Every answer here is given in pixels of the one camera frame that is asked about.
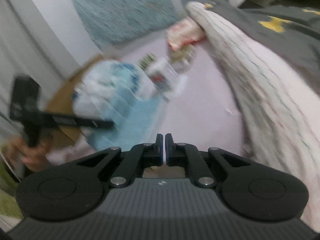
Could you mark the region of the person left hand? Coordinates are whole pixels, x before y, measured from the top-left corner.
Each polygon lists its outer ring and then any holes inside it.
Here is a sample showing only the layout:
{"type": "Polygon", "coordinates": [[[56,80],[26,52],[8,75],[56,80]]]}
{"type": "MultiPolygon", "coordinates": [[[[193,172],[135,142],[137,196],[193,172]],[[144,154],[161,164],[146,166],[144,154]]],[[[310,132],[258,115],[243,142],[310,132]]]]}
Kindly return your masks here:
{"type": "Polygon", "coordinates": [[[36,147],[29,147],[21,136],[16,136],[5,144],[3,154],[11,166],[21,160],[32,172],[40,172],[50,166],[46,155],[50,152],[52,144],[52,137],[46,137],[36,147]]]}

